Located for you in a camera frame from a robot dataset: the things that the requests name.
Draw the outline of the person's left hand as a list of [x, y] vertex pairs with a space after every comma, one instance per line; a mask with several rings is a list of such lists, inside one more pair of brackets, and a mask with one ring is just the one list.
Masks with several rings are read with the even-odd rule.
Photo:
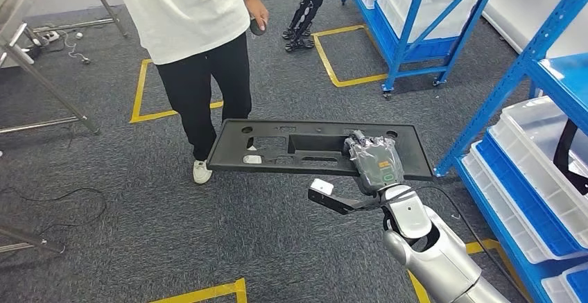
[[245, 4], [250, 16], [256, 21], [259, 31], [265, 32], [269, 21], [269, 12], [264, 4], [261, 0], [245, 0]]

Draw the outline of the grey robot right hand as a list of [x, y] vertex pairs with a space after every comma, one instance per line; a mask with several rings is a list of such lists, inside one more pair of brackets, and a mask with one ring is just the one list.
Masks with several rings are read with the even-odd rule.
[[390, 137], [368, 137], [354, 130], [346, 139], [344, 150], [358, 171], [356, 183], [367, 196], [375, 196], [383, 189], [404, 180], [404, 168]]

